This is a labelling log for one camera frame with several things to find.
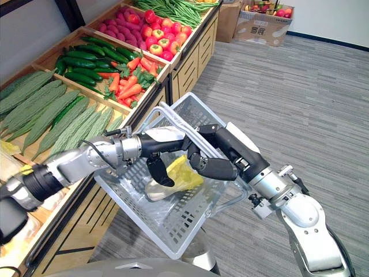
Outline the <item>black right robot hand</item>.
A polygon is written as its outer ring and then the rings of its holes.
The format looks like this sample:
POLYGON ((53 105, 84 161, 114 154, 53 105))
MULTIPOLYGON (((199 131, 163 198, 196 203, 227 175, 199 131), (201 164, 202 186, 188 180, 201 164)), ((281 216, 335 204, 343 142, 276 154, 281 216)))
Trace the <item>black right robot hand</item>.
POLYGON ((226 159, 203 157, 201 150, 185 137, 182 148, 187 149, 190 165, 204 177, 234 181, 240 176, 245 182, 250 182, 270 166, 259 152, 247 147, 225 127, 218 124, 202 125, 197 128, 197 132, 227 157, 226 159))

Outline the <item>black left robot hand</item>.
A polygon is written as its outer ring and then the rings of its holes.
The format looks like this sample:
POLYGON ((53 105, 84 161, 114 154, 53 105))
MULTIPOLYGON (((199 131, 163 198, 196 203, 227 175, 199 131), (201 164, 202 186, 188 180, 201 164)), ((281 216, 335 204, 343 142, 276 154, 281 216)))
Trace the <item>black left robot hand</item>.
POLYGON ((185 133, 172 127, 154 128, 137 134, 141 142, 141 158, 152 178, 160 185, 173 187, 174 181, 168 176, 166 166, 160 158, 161 153, 182 149, 185 133))

